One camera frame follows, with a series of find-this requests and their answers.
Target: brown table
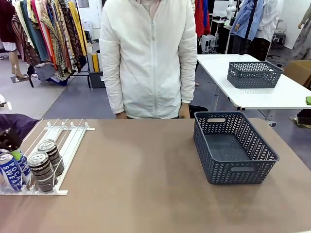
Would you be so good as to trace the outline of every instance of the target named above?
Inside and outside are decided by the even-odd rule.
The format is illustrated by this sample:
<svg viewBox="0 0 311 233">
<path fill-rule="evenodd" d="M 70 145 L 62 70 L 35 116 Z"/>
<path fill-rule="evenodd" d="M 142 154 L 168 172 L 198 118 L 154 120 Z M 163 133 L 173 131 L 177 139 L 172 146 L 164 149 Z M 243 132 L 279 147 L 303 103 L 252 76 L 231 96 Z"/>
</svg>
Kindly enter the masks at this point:
<svg viewBox="0 0 311 233">
<path fill-rule="evenodd" d="M 0 232 L 310 230 L 309 169 L 266 122 L 251 121 L 280 161 L 261 185 L 219 186 L 205 178 L 193 120 L 90 120 L 96 130 L 86 132 L 66 175 L 68 195 L 1 196 Z"/>
</svg>

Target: can dispenser rack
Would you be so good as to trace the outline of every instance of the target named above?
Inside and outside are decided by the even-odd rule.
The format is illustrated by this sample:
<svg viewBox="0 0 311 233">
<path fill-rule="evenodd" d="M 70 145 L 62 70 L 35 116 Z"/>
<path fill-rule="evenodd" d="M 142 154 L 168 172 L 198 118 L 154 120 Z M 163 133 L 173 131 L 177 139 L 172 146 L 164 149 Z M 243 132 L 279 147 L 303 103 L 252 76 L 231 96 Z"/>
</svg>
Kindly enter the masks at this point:
<svg viewBox="0 0 311 233">
<path fill-rule="evenodd" d="M 89 127 L 88 122 L 85 119 L 82 119 L 78 123 L 78 125 L 75 125 L 73 121 L 71 121 L 70 119 L 66 119 L 66 120 L 57 119 L 53 124 L 49 120 L 42 119 L 31 130 L 31 132 L 27 135 L 24 141 L 26 141 L 29 135 L 31 135 L 34 132 L 34 130 L 39 125 L 42 125 L 41 123 L 45 121 L 46 121 L 46 126 L 39 133 L 38 137 L 33 141 L 33 143 L 30 145 L 28 150 L 25 151 L 24 154 L 27 157 L 28 155 L 34 152 L 37 152 L 37 145 L 46 139 L 52 139 L 56 142 L 60 138 L 59 143 L 56 143 L 56 144 L 59 149 L 59 153 L 62 156 L 62 161 L 64 163 L 65 169 L 64 169 L 64 172 L 60 176 L 57 177 L 58 182 L 56 184 L 53 184 L 53 188 L 51 192 L 45 193 L 37 189 L 36 181 L 34 180 L 33 176 L 30 175 L 27 178 L 26 185 L 23 185 L 21 188 L 21 191 L 19 192 L 14 191 L 12 187 L 8 185 L 6 182 L 1 183 L 0 184 L 0 195 L 34 195 L 34 196 L 36 195 L 37 196 L 67 195 L 68 190 L 60 189 L 62 182 L 64 181 L 64 178 L 69 170 L 70 164 L 76 154 L 76 151 L 79 148 L 79 145 L 83 139 L 85 132 L 93 131 L 95 130 L 95 128 Z"/>
</svg>

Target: yellow object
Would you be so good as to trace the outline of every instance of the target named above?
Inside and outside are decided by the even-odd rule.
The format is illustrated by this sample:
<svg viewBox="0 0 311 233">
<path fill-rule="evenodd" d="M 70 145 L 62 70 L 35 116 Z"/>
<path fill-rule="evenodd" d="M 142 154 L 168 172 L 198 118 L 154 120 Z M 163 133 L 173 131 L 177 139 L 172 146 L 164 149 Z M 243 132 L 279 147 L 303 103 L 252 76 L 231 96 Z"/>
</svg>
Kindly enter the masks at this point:
<svg viewBox="0 0 311 233">
<path fill-rule="evenodd" d="M 93 65 L 94 65 L 94 71 L 99 72 L 99 66 L 98 66 L 98 57 L 96 53 L 92 54 L 93 57 Z"/>
<path fill-rule="evenodd" d="M 84 39 L 85 44 L 87 44 L 86 34 L 84 33 L 84 30 L 81 31 L 81 24 L 80 24 L 78 12 L 77 12 L 77 9 L 74 6 L 72 1 L 69 1 L 69 8 L 70 8 L 70 11 L 71 11 L 71 14 L 72 14 L 72 17 L 73 17 L 74 25 L 76 26 L 76 29 L 77 29 L 77 32 L 78 32 L 79 41 L 80 41 L 80 44 L 81 44 L 83 56 L 86 56 L 86 48 L 84 47 L 84 43 L 83 43 L 83 39 Z"/>
</svg>

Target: mannequin hand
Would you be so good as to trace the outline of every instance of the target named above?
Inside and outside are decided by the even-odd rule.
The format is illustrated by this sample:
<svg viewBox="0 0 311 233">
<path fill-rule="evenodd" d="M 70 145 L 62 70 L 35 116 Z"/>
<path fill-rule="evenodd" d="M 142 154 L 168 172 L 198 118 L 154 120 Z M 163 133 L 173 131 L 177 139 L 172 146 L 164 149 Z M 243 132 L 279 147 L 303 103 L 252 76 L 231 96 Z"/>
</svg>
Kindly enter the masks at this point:
<svg viewBox="0 0 311 233">
<path fill-rule="evenodd" d="M 181 103 L 181 107 L 179 109 L 179 118 L 190 119 L 189 104 Z"/>
<path fill-rule="evenodd" d="M 125 112 L 121 112 L 116 114 L 116 119 L 127 119 L 127 115 L 125 114 Z"/>
<path fill-rule="evenodd" d="M 237 32 L 237 31 L 238 31 L 238 29 L 239 29 L 239 27 L 240 27 L 240 25 L 239 25 L 239 24 L 235 25 L 234 30 Z"/>
</svg>

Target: red clothing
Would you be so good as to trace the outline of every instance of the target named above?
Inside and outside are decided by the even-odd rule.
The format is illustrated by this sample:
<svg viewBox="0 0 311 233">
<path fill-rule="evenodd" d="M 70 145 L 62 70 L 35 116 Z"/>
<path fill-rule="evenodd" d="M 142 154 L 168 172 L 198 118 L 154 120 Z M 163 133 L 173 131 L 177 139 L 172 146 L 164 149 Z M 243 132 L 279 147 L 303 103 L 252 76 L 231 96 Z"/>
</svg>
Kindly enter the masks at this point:
<svg viewBox="0 0 311 233">
<path fill-rule="evenodd" d="M 198 36 L 208 35 L 210 33 L 209 28 L 209 16 L 207 12 L 207 26 L 204 27 L 204 12 L 203 12 L 203 0 L 195 1 L 195 25 L 196 25 L 196 33 Z"/>
<path fill-rule="evenodd" d="M 15 43 L 15 34 L 11 24 L 14 14 L 14 6 L 7 0 L 0 0 L 0 39 L 2 42 Z"/>
</svg>

